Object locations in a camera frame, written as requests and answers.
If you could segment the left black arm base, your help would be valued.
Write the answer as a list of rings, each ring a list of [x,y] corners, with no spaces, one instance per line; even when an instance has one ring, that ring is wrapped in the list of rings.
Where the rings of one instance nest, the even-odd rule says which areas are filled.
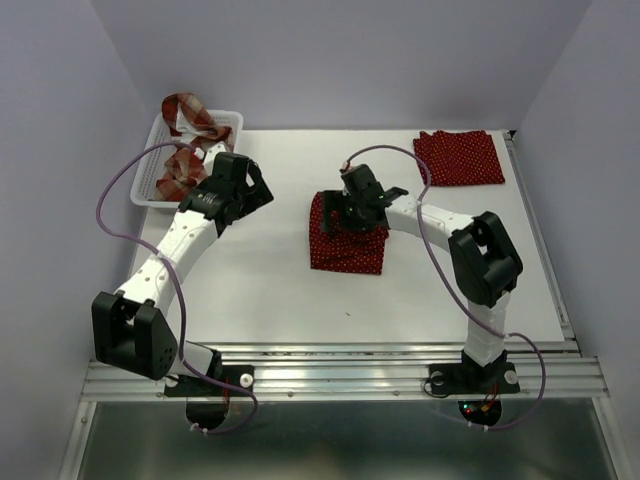
[[[219,382],[252,391],[255,368],[250,364],[224,365]],[[174,376],[167,379],[163,395],[168,398],[230,398],[243,393],[230,390],[191,376]]]

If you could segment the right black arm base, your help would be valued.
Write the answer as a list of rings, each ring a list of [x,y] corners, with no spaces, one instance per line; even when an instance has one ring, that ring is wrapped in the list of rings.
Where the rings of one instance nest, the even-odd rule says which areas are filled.
[[[515,365],[477,367],[475,364],[440,363],[428,366],[431,392],[434,395],[517,394],[521,391]]]

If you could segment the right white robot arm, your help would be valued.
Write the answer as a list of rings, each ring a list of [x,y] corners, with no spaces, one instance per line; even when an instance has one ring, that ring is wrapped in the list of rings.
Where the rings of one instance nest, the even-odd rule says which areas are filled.
[[[340,190],[321,192],[321,228],[327,233],[369,233],[377,227],[414,235],[428,250],[451,260],[455,281],[445,285],[468,319],[457,363],[428,367],[437,397],[519,392],[507,359],[506,310],[523,263],[500,218],[486,211],[470,216],[426,205],[407,190],[385,189],[371,169],[358,165],[342,173]]]

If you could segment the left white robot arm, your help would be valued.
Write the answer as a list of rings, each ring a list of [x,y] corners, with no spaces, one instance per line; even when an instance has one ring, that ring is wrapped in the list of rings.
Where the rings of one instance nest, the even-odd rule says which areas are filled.
[[[199,393],[215,392],[223,383],[220,353],[187,341],[185,316],[179,332],[166,316],[173,303],[186,308],[182,285],[206,250],[235,221],[272,199],[255,161],[218,153],[211,174],[180,202],[160,243],[135,241],[150,253],[137,272],[115,292],[101,292],[93,300],[97,360],[152,380],[188,376]]]

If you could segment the red polka dot skirt pile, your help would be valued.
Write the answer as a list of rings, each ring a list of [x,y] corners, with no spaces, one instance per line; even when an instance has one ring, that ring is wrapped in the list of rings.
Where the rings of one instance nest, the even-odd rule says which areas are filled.
[[[344,230],[336,213],[326,232],[322,229],[323,207],[323,195],[317,192],[309,213],[310,267],[335,273],[381,275],[389,232],[381,227],[369,232]]]

